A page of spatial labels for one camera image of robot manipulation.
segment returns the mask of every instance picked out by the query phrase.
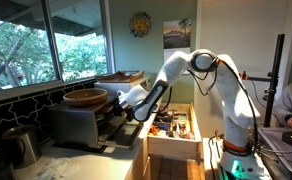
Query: wooden drawer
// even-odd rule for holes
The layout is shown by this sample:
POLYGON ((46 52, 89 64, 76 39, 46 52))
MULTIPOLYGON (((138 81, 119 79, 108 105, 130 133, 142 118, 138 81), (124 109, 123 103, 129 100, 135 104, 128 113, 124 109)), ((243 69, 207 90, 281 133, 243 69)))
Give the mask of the wooden drawer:
POLYGON ((188 114, 188 125, 194 133, 194 139, 173 138, 148 135, 148 153, 176 159, 193 159, 200 162, 202 137, 200 135, 193 104, 171 103, 169 109, 188 114))

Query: window frame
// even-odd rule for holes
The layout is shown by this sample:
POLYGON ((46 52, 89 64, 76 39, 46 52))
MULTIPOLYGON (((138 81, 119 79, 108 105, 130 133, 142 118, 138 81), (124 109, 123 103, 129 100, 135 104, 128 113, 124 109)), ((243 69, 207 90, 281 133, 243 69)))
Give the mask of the window frame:
MULTIPOLYGON (((93 79, 94 77, 89 77, 89 78, 82 78, 82 79, 77 79, 77 80, 72 80, 72 81, 63 81, 61 78, 61 67, 59 63, 59 59, 57 56, 57 51, 56 51, 56 42, 55 42, 55 36, 54 32, 52 29, 52 22, 51 22, 51 17, 50 17, 50 11, 49 11, 49 3, 48 0, 41 0, 42 6, 43 6, 43 13, 45 16, 45 26, 46 28, 50 28, 52 31, 47 33, 48 40, 49 40, 49 46, 51 49, 51 54, 52 54, 52 60, 54 61, 54 69, 55 73, 58 73, 56 76, 59 78, 58 80, 55 81, 50 81, 50 82, 43 82, 39 84, 31 84, 27 86, 22 86, 22 87, 15 87, 11 89, 4 89, 0 90, 0 101, 13 98, 13 97, 18 97, 21 95, 25 94, 30 94, 30 93, 35 93, 39 91, 43 91, 46 89, 54 88, 54 87, 60 87, 60 86, 66 86, 69 84, 74 84, 82 81, 87 81, 88 79, 93 79)), ((111 37, 111 26, 110 26, 110 13, 109 13, 109 1, 108 0, 103 0, 100 1, 100 8, 101 8, 101 17, 102 17, 102 24, 103 24, 103 34, 105 37, 105 50, 106 50, 106 60, 107 60, 107 71, 108 73, 114 73, 115 72, 115 63, 114 63, 114 56, 113 56, 113 44, 112 44, 112 37, 111 37)))

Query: wooden bowl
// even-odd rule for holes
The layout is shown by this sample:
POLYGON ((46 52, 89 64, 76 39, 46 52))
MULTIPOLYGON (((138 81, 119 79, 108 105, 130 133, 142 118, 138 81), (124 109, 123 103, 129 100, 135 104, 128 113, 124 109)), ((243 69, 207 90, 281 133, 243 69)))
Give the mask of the wooden bowl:
POLYGON ((106 100, 107 91, 100 88, 82 89, 67 93, 64 100, 69 106, 86 107, 106 100))

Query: kitchen counter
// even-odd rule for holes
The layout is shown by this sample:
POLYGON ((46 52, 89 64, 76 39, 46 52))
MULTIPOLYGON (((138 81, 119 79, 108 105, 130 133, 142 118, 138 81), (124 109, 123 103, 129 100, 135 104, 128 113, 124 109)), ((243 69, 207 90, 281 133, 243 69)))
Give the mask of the kitchen counter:
POLYGON ((147 142, 147 134, 155 118, 152 114, 138 136, 133 149, 108 146, 103 153, 53 147, 53 140, 41 147, 42 157, 23 169, 16 169, 19 180, 80 179, 120 180, 127 179, 132 165, 147 142))

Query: drawer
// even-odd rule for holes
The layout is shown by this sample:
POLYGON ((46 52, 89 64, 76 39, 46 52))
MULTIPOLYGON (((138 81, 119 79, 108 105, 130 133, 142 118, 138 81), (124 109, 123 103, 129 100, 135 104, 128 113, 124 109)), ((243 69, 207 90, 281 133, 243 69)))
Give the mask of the drawer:
POLYGON ((181 121, 187 121, 186 129, 193 132, 193 139, 149 134, 147 137, 148 153, 176 159, 193 159, 200 162, 202 137, 200 135, 193 104, 171 103, 168 109, 175 110, 177 114, 187 115, 187 117, 182 118, 181 121))

